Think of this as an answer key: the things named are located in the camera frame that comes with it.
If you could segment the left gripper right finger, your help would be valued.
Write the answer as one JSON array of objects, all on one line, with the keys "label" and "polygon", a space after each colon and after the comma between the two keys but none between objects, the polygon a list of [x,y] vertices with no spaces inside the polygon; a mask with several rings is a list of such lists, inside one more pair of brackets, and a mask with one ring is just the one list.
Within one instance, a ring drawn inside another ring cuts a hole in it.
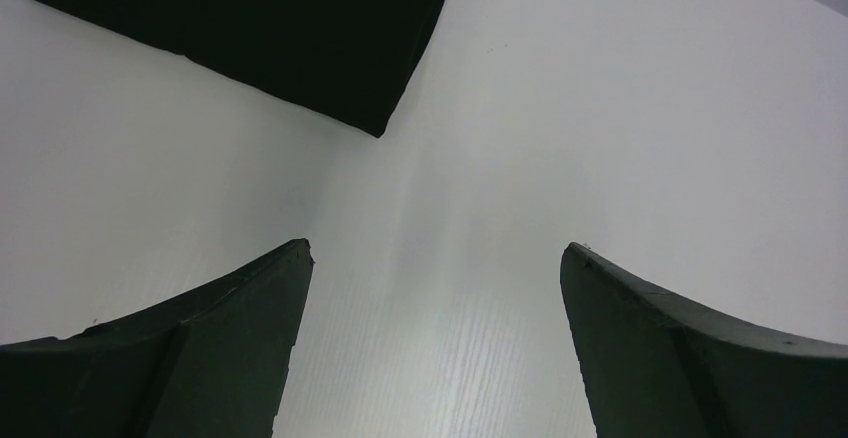
[{"label": "left gripper right finger", "polygon": [[759,326],[571,243],[560,285],[601,437],[843,437],[847,348]]}]

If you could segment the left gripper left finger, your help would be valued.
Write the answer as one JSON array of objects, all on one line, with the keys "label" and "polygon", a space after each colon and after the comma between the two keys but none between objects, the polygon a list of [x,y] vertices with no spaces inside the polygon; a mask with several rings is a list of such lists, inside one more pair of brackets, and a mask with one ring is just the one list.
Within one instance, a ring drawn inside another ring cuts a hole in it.
[{"label": "left gripper left finger", "polygon": [[1,349],[5,437],[269,437],[314,261],[295,239],[66,339]]}]

